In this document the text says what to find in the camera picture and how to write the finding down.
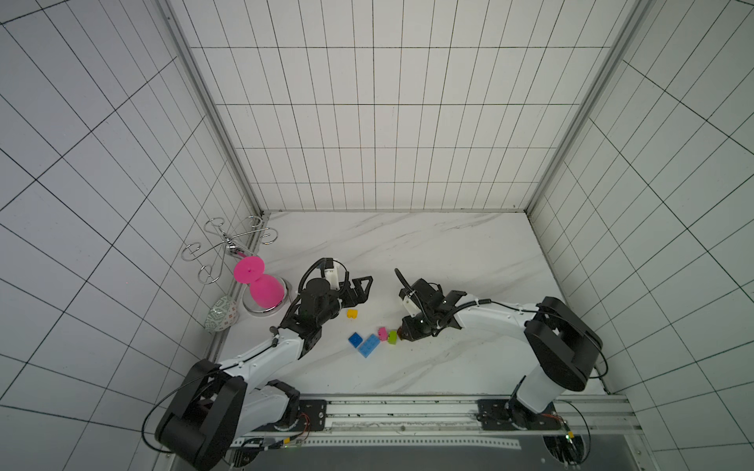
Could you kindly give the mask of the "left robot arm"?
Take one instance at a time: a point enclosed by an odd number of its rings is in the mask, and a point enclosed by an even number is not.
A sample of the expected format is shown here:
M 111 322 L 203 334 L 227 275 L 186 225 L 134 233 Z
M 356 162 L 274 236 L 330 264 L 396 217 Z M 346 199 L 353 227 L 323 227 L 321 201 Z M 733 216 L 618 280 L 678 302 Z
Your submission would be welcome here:
M 273 376 L 308 354 L 324 324 L 342 309 L 367 302 L 372 284 L 371 276 L 335 283 L 311 279 L 300 286 L 281 323 L 271 327 L 270 341 L 222 363 L 194 363 L 182 385 L 167 394 L 169 405 L 149 447 L 174 453 L 196 470 L 210 470 L 248 433 L 308 428 L 300 392 Z

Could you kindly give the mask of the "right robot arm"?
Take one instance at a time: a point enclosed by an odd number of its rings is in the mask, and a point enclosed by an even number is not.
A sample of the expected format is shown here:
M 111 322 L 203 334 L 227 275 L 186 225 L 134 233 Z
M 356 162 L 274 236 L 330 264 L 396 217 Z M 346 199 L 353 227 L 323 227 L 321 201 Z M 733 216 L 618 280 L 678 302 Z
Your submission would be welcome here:
M 447 329 L 487 332 L 523 341 L 538 364 L 516 385 L 503 406 L 501 420 L 528 430 L 545 416 L 564 392 L 582 392 L 592 378 L 603 342 L 559 298 L 512 305 L 477 298 L 462 290 L 445 294 L 437 284 L 410 284 L 396 273 L 399 298 L 408 312 L 398 329 L 404 341 L 437 337 Z

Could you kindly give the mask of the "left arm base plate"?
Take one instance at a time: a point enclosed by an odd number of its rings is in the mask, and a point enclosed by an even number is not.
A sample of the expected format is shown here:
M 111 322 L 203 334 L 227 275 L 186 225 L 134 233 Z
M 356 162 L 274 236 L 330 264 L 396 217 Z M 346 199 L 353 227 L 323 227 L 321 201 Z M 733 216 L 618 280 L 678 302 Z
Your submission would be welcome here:
M 293 433 L 322 432 L 327 419 L 326 400 L 293 400 L 289 403 L 287 418 L 288 429 Z

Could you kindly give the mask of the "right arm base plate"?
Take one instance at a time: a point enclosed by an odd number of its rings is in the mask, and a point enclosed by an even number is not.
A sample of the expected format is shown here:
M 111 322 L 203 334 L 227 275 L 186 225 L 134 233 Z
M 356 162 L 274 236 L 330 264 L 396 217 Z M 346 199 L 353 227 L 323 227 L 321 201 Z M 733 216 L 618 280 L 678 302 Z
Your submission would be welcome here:
M 514 402 L 500 398 L 477 400 L 476 420 L 483 431 L 558 431 L 562 422 L 553 415 L 554 408 L 549 406 L 545 413 L 535 414 Z

